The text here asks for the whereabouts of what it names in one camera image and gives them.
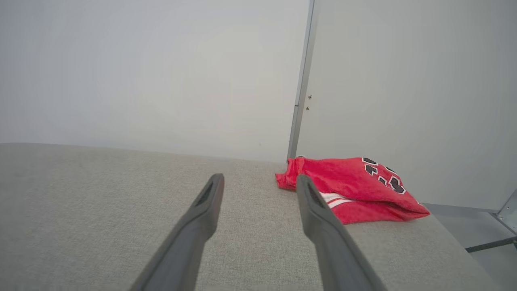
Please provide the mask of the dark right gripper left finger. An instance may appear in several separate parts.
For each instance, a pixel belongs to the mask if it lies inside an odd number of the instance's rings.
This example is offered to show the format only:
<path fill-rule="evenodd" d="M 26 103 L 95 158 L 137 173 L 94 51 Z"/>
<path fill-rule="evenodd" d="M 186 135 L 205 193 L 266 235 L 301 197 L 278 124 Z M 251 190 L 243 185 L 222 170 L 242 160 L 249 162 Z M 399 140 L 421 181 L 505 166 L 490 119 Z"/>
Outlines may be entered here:
<path fill-rule="evenodd" d="M 132 291 L 194 291 L 205 243 L 217 229 L 224 190 L 224 175 L 212 175 L 137 277 Z"/>

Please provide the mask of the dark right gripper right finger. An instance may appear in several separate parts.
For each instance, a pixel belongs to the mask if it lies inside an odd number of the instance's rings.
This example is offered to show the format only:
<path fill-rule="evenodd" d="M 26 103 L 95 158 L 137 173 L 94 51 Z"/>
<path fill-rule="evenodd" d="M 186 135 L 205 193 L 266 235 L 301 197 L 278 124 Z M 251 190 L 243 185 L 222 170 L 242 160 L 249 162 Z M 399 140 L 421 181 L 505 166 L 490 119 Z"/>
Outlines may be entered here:
<path fill-rule="evenodd" d="M 296 193 L 303 232 L 315 246 L 324 290 L 385 291 L 386 286 L 309 176 L 297 177 Z"/>

